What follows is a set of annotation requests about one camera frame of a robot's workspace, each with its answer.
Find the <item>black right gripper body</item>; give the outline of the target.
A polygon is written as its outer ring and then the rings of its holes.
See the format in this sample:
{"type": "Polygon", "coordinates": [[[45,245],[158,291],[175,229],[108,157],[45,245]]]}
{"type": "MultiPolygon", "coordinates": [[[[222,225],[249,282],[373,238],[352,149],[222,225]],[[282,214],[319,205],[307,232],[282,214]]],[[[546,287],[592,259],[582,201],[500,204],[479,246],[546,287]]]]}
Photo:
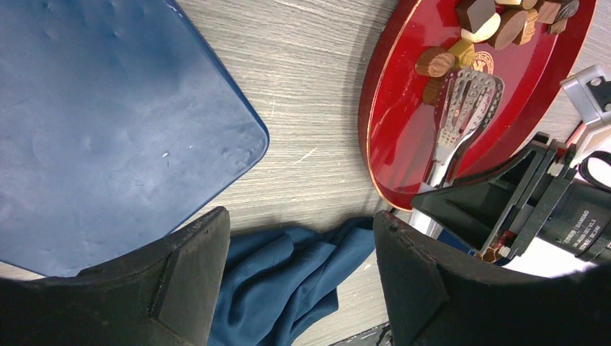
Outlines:
{"type": "Polygon", "coordinates": [[[596,150],[577,161],[576,147],[535,137],[510,160],[491,171],[482,188],[491,226],[480,244],[482,253],[512,260],[541,239],[578,260],[610,262],[610,151],[596,150]]]}

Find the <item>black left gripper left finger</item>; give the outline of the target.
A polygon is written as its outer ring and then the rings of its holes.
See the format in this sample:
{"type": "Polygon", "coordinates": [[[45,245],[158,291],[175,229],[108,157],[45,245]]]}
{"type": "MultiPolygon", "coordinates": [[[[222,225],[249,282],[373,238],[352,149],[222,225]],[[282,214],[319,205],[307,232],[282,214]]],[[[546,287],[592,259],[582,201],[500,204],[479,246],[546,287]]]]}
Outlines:
{"type": "Polygon", "coordinates": [[[3,345],[205,345],[230,244],[217,207],[70,278],[1,280],[3,345]]]}

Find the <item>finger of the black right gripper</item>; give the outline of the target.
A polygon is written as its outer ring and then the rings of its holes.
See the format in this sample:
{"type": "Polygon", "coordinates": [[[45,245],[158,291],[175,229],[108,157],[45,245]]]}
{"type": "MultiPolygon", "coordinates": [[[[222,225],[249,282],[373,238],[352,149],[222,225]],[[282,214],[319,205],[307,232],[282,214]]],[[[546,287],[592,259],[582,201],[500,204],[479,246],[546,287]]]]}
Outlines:
{"type": "Polygon", "coordinates": [[[411,205],[480,254],[507,231],[514,234],[510,253],[521,254],[549,216],[548,165],[549,148],[528,145],[493,169],[419,193],[411,205]]]}

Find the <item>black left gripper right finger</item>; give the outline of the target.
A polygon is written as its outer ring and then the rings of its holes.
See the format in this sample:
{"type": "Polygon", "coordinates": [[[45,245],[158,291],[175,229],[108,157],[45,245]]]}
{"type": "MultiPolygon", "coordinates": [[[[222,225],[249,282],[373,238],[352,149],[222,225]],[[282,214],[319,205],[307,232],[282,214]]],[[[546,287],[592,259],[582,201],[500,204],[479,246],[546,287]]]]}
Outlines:
{"type": "Polygon", "coordinates": [[[471,257],[381,211],[378,269],[395,345],[608,345],[610,266],[543,278],[471,257]]]}

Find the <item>clear plastic metal tongs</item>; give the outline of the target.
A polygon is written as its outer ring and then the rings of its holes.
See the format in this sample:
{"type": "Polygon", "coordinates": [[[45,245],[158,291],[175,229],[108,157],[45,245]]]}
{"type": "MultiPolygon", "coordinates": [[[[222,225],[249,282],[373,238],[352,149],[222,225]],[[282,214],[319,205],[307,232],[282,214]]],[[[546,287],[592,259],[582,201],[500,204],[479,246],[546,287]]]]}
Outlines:
{"type": "Polygon", "coordinates": [[[503,93],[504,81],[492,74],[460,68],[446,75],[434,109],[440,123],[431,169],[419,194],[452,184],[465,152],[494,119],[503,93]]]}

